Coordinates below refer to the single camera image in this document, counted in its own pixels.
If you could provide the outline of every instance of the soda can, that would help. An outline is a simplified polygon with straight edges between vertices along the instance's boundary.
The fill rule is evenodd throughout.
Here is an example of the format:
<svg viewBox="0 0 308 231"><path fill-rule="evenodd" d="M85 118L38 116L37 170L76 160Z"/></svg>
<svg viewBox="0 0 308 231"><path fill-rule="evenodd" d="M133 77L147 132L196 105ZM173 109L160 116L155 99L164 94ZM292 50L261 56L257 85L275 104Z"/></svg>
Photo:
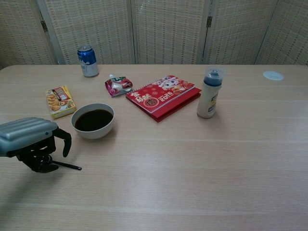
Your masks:
<svg viewBox="0 0 308 231"><path fill-rule="evenodd" d="M95 53L90 45L79 47L77 55L84 76L93 77L98 75Z"/></svg>

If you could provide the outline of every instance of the plastic bottle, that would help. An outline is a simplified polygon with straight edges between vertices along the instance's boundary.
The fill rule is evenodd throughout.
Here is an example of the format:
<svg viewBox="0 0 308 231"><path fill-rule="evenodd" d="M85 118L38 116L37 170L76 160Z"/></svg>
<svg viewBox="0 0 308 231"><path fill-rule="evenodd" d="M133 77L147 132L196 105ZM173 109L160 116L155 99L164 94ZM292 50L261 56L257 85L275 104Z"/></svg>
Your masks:
<svg viewBox="0 0 308 231"><path fill-rule="evenodd" d="M200 117L211 118L214 115L218 92L221 89L224 76L224 69L215 67L207 69L197 109L197 114Z"/></svg>

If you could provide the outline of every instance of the wall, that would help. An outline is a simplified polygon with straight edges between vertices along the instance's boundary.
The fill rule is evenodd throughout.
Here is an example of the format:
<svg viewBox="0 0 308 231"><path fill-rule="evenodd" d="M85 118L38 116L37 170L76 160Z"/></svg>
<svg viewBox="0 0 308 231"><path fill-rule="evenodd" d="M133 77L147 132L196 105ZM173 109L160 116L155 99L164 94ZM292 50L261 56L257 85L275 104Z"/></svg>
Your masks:
<svg viewBox="0 0 308 231"><path fill-rule="evenodd" d="M34 0L1 0L0 23L0 68L56 64Z"/></svg>
<svg viewBox="0 0 308 231"><path fill-rule="evenodd" d="M204 64L254 64L277 0L213 0Z"/></svg>
<svg viewBox="0 0 308 231"><path fill-rule="evenodd" d="M281 0L257 64L308 65L308 0Z"/></svg>
<svg viewBox="0 0 308 231"><path fill-rule="evenodd" d="M196 64L205 42L209 0L132 0L140 64Z"/></svg>
<svg viewBox="0 0 308 231"><path fill-rule="evenodd" d="M77 49L90 44L99 64L131 64L128 6L125 0L40 0L56 54L78 64Z"/></svg>

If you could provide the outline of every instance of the yellow snack box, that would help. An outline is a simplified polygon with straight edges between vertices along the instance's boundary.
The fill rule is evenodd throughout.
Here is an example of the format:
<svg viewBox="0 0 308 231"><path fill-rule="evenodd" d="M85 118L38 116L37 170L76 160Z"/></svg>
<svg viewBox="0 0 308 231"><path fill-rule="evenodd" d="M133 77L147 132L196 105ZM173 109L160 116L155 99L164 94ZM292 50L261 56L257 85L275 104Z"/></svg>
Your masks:
<svg viewBox="0 0 308 231"><path fill-rule="evenodd" d="M46 91L46 100L53 119L72 114L76 111L76 105L67 86Z"/></svg>

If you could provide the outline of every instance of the bottle label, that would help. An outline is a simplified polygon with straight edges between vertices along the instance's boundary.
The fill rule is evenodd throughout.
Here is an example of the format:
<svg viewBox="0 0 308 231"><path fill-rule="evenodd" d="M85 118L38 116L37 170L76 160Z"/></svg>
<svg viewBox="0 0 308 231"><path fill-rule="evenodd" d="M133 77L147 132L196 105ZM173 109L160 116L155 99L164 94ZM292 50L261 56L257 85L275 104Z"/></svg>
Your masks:
<svg viewBox="0 0 308 231"><path fill-rule="evenodd" d="M214 97L212 97L211 101L209 102L209 106L208 106L208 111L207 112L212 112L212 111L215 110L217 96L218 96L218 93Z"/></svg>
<svg viewBox="0 0 308 231"><path fill-rule="evenodd" d="M98 74L97 64L85 64L84 62L80 61L82 72L85 76L95 76Z"/></svg>

